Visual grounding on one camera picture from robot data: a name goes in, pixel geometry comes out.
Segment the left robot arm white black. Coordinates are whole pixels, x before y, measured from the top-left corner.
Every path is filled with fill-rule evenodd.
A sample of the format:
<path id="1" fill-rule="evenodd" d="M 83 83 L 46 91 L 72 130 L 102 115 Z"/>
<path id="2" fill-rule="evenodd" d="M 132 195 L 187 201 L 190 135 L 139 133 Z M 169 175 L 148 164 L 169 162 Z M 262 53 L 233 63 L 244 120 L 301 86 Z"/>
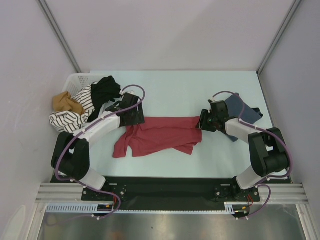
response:
<path id="1" fill-rule="evenodd" d="M 91 167 L 91 148 L 112 131 L 144 123 L 143 100 L 133 91 L 126 92 L 93 122 L 74 133 L 60 133 L 51 160 L 56 179 L 80 182 L 92 188 L 98 199 L 107 199 L 111 188 L 105 184 L 106 178 Z"/>

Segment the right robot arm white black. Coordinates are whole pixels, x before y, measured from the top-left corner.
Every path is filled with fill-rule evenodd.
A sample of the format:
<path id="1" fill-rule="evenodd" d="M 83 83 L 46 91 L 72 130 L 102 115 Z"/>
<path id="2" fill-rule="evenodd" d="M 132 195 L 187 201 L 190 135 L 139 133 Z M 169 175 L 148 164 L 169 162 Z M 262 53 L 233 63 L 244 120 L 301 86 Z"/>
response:
<path id="1" fill-rule="evenodd" d="M 236 137 L 248 144 L 250 166 L 234 177 L 227 197 L 242 201 L 249 190 L 256 188 L 269 178 L 277 178 L 274 173 L 292 170 L 292 157 L 278 128 L 264 129 L 245 122 L 240 117 L 229 116 L 225 101 L 208 100 L 210 109 L 202 109 L 196 127 L 207 132 L 221 132 Z"/>

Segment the blue grey tank top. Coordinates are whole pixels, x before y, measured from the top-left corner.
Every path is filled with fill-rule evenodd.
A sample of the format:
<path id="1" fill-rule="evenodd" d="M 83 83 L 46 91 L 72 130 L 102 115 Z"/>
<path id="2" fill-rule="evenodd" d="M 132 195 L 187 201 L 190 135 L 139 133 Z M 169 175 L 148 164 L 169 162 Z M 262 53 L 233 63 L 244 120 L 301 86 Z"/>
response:
<path id="1" fill-rule="evenodd" d="M 263 117 L 259 108 L 251 108 L 238 96 L 231 95 L 225 100 L 230 120 L 225 123 L 225 132 L 230 139 L 235 142 L 241 140 L 249 143 L 248 135 L 257 133 L 258 130 L 243 125 L 243 122 L 254 125 Z"/>

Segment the red tank top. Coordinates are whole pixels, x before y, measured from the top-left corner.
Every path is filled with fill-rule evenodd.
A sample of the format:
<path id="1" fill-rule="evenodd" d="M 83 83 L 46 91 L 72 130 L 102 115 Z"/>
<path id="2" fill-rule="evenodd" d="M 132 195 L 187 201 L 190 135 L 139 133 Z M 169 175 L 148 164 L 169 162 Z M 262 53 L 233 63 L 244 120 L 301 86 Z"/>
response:
<path id="1" fill-rule="evenodd" d="M 174 149 L 191 155 L 202 142 L 202 131 L 196 128 L 200 117 L 146 117 L 145 123 L 127 126 L 114 145 L 113 157 L 124 158 L 128 148 L 133 157 L 144 157 Z"/>

